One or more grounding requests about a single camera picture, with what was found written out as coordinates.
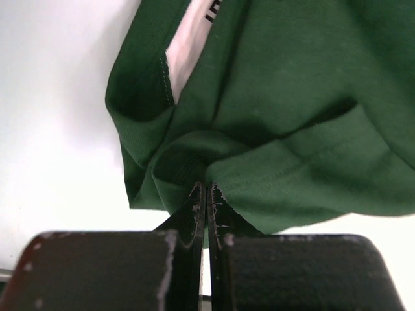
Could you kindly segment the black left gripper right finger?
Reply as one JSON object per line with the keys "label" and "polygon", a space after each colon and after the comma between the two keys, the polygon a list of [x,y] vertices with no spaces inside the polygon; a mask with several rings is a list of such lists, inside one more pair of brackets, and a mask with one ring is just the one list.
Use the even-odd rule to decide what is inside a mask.
{"label": "black left gripper right finger", "polygon": [[216,183],[206,196],[214,310],[403,310],[382,255],[366,237],[265,235]]}

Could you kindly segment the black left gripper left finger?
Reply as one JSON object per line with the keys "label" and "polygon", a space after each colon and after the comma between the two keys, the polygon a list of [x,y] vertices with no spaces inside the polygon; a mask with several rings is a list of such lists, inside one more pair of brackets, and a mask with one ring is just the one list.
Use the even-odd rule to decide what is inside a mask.
{"label": "black left gripper left finger", "polygon": [[22,252],[2,310],[200,310],[205,186],[153,231],[46,231]]}

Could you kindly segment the white and green t-shirt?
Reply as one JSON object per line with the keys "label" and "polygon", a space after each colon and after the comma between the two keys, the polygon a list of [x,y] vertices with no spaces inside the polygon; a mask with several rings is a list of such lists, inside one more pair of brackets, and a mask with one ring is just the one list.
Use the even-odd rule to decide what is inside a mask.
{"label": "white and green t-shirt", "polygon": [[142,1],[106,107],[133,209],[201,182],[264,233],[414,213],[413,1]]}

